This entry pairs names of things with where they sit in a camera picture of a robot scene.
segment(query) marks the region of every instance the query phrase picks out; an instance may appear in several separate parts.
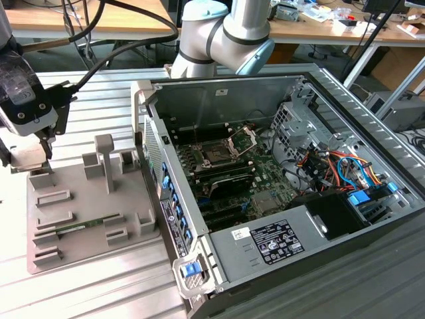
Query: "slotted aluminum surface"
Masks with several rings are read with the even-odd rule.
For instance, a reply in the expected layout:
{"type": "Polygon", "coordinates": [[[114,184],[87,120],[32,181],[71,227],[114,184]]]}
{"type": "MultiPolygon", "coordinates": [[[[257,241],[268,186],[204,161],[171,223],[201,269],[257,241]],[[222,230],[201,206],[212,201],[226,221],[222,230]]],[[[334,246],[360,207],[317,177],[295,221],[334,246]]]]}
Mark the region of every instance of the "slotted aluminum surface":
{"type": "MultiPolygon", "coordinates": [[[[86,72],[39,74],[45,86],[77,82],[86,72]]],[[[111,134],[115,153],[134,146],[130,85],[163,78],[162,69],[104,71],[78,93],[70,107],[67,133],[53,145],[52,167],[81,163],[94,152],[94,136],[111,134]]],[[[8,146],[20,138],[0,128],[8,146]]],[[[2,318],[166,318],[187,314],[162,237],[30,275],[26,266],[26,176],[0,168],[0,317],[2,318]]]]}

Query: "table leg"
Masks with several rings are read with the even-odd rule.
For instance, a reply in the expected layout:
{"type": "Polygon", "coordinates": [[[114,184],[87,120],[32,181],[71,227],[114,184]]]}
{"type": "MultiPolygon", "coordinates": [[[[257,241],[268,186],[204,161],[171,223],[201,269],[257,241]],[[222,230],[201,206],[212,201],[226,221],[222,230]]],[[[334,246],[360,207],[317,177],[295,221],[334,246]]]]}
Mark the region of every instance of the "table leg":
{"type": "Polygon", "coordinates": [[[360,75],[360,72],[363,70],[363,68],[366,66],[366,64],[369,62],[369,60],[372,58],[375,51],[378,49],[378,45],[371,45],[369,48],[367,48],[364,55],[361,57],[361,59],[358,61],[358,63],[354,66],[348,77],[344,81],[344,86],[346,88],[350,88],[350,86],[356,81],[357,77],[360,75]]]}
{"type": "Polygon", "coordinates": [[[402,84],[391,94],[391,96],[386,100],[384,105],[377,112],[377,118],[384,120],[384,117],[390,113],[391,106],[396,102],[407,90],[407,88],[412,84],[413,81],[422,74],[422,71],[425,70],[425,57],[416,65],[412,72],[404,79],[402,84]]]}
{"type": "Polygon", "coordinates": [[[413,90],[413,92],[420,94],[423,90],[425,90],[425,79],[413,90]]]}

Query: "floor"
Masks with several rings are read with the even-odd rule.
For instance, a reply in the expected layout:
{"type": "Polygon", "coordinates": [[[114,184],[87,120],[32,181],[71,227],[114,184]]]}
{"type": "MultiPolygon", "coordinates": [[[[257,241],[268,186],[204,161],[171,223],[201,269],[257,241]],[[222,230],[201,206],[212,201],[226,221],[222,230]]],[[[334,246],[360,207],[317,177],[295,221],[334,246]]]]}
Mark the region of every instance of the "floor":
{"type": "MultiPolygon", "coordinates": [[[[21,44],[31,43],[31,39],[18,39],[21,44]]],[[[128,68],[151,68],[162,67],[166,63],[172,63],[176,55],[176,48],[172,47],[173,43],[165,45],[152,46],[150,49],[140,48],[144,57],[128,51],[117,56],[110,69],[128,69],[128,68]]],[[[94,54],[98,60],[107,56],[111,52],[113,45],[102,45],[93,47],[94,54]]],[[[316,63],[330,70],[336,77],[340,77],[345,68],[349,56],[343,53],[344,47],[320,45],[315,46],[314,57],[310,57],[309,53],[314,51],[312,45],[300,45],[292,57],[291,63],[316,63]]],[[[29,64],[36,72],[55,72],[55,71],[76,71],[86,70],[79,54],[75,48],[57,48],[44,52],[29,53],[25,55],[29,64]]],[[[372,76],[360,76],[356,80],[356,84],[352,86],[352,91],[361,100],[367,96],[367,92],[376,92],[388,90],[378,80],[372,76]]]]}

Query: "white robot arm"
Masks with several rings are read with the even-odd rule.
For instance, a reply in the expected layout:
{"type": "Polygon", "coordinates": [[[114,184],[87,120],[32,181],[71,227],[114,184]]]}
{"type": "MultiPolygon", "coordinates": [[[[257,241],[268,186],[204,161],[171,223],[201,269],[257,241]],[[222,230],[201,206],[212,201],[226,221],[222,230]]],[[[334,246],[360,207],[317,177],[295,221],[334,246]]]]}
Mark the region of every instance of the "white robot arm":
{"type": "Polygon", "coordinates": [[[216,62],[238,75],[256,74],[274,49],[269,39],[269,6],[270,0],[233,0],[229,13],[218,1],[188,2],[171,77],[211,77],[216,62]]]}

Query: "blue connector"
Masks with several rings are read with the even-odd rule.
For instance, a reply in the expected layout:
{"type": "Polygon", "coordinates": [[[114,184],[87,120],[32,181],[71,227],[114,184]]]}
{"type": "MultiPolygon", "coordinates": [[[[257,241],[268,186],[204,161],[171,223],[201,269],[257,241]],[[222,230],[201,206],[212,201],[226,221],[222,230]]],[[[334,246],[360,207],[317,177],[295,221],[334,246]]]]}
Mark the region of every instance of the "blue connector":
{"type": "Polygon", "coordinates": [[[191,231],[188,229],[185,232],[185,238],[187,240],[187,243],[190,245],[192,243],[193,237],[191,231]]]}
{"type": "Polygon", "coordinates": [[[201,264],[199,262],[194,262],[193,264],[187,264],[181,268],[183,276],[185,278],[190,276],[195,276],[196,274],[202,273],[201,264]]]}
{"type": "Polygon", "coordinates": [[[182,217],[182,218],[181,218],[180,228],[181,228],[183,231],[187,228],[187,221],[186,221],[186,217],[182,217]]]}
{"type": "Polygon", "coordinates": [[[365,193],[365,191],[356,191],[354,193],[351,193],[350,202],[353,203],[353,205],[358,206],[366,201],[370,201],[371,198],[365,193]]]}
{"type": "Polygon", "coordinates": [[[177,205],[179,203],[179,196],[177,196],[177,194],[173,195],[173,203],[174,205],[177,205]]]}
{"type": "Polygon", "coordinates": [[[183,217],[183,209],[181,208],[181,206],[177,205],[175,211],[176,211],[177,218],[181,219],[183,217]]]}
{"type": "Polygon", "coordinates": [[[388,183],[387,186],[390,189],[390,191],[392,191],[393,193],[398,190],[398,186],[395,183],[393,183],[392,181],[390,183],[388,183]]]}
{"type": "Polygon", "coordinates": [[[162,181],[162,188],[167,189],[170,184],[170,177],[167,175],[164,177],[164,180],[162,181]]]}

